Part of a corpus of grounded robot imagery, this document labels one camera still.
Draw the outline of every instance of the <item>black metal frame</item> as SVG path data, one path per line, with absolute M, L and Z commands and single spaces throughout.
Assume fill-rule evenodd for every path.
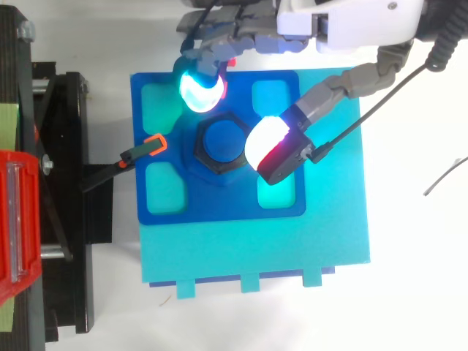
M 60 244 L 64 259 L 42 260 L 42 277 L 16 297 L 13 332 L 0 334 L 2 351 L 43 351 L 46 341 L 58 340 L 59 326 L 88 333 L 94 324 L 91 245 L 112 241 L 112 180 L 86 194 L 79 187 L 83 177 L 107 166 L 86 164 L 86 82 L 77 72 L 56 75 L 55 64 L 31 63 L 30 44 L 17 33 L 25 20 L 15 7 L 0 6 L 0 103 L 19 105 L 17 150 L 54 162 L 39 181 L 41 243 Z M 34 99 L 33 75 L 49 79 Z

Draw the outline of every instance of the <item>metal rod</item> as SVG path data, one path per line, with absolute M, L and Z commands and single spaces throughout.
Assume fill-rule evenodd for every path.
M 56 260 L 58 258 L 65 258 L 65 254 L 58 244 L 41 245 L 41 258 L 43 260 Z
M 34 79 L 32 81 L 33 94 L 45 94 L 48 84 L 49 84 L 48 79 Z

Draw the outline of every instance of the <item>orange clip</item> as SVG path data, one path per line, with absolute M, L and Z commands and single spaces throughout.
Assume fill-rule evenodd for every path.
M 162 134 L 156 134 L 153 135 L 152 137 L 149 137 L 148 139 L 145 139 L 145 143 L 149 143 L 150 141 L 153 141 L 155 139 L 159 139 L 161 142 L 162 146 L 158 148 L 157 150 L 154 150 L 153 152 L 150 153 L 151 156 L 156 156 L 157 154 L 162 153 L 163 151 L 167 150 L 167 141 L 166 139 L 162 136 Z

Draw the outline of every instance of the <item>screw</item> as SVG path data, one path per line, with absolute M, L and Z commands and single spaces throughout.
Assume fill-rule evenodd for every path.
M 52 169 L 53 161 L 49 158 L 49 155 L 45 154 L 42 157 L 42 171 L 46 176 L 48 176 L 50 174 L 50 170 Z
M 30 20 L 24 20 L 18 28 L 18 38 L 24 42 L 31 43 L 36 39 L 36 27 Z
M 87 80 L 81 81 L 80 87 L 81 87 L 81 92 L 83 94 L 89 94 L 89 87 L 88 87 L 88 81 Z

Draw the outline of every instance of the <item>hexagonal nut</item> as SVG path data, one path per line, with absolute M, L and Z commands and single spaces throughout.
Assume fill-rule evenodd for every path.
M 208 152 L 205 150 L 205 145 L 203 142 L 203 137 L 206 130 L 218 121 L 233 121 L 235 124 L 241 128 L 241 130 L 246 135 L 246 138 L 249 136 L 252 128 L 245 124 L 239 117 L 234 113 L 221 113 L 219 115 L 212 116 L 204 121 L 201 121 L 198 124 L 197 128 L 197 141 L 195 142 L 194 156 L 198 161 L 204 164 L 209 170 L 213 173 L 221 175 L 232 170 L 237 170 L 247 164 L 247 159 L 245 152 L 242 151 L 242 154 L 239 155 L 237 159 L 234 159 L 231 162 L 218 162 L 215 159 L 212 159 Z

